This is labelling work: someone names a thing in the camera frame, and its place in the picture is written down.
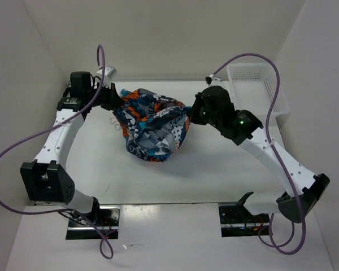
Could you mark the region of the colourful patterned shorts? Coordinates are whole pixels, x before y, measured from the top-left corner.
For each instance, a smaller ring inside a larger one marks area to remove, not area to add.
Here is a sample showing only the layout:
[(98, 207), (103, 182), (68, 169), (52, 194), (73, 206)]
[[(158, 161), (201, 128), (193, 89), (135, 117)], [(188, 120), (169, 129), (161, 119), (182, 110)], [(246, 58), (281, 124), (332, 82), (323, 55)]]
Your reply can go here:
[(130, 154), (164, 162), (180, 148), (190, 127), (190, 106), (146, 89), (123, 89), (120, 98), (124, 104), (113, 114)]

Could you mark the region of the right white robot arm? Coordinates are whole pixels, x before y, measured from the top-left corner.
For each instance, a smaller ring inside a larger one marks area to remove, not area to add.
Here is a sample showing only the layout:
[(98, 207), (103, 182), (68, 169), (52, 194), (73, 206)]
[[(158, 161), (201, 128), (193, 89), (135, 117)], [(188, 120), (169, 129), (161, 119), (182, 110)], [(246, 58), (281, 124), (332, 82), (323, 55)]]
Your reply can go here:
[(243, 197), (243, 204), (236, 209), (241, 221), (249, 222), (259, 213), (276, 212), (299, 224), (328, 187), (328, 176), (308, 170), (274, 139), (267, 138), (262, 122), (248, 110), (235, 109), (221, 86), (210, 86), (196, 94), (189, 115), (192, 123), (213, 126), (252, 154), (284, 187), (282, 195), (273, 195), (262, 205), (253, 205), (249, 196)]

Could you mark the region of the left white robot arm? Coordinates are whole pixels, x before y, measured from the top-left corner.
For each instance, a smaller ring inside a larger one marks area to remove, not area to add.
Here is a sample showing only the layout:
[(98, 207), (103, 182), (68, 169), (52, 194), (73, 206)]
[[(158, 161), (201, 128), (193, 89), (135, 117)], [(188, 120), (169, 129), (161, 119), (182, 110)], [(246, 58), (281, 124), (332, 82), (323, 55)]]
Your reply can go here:
[(99, 82), (90, 72), (72, 72), (69, 87), (56, 107), (53, 128), (31, 162), (20, 167), (28, 197), (33, 202), (51, 203), (68, 209), (93, 226), (101, 220), (99, 201), (78, 191), (66, 171), (68, 154), (76, 135), (93, 107), (110, 109), (118, 100), (112, 79), (114, 67), (101, 68)]

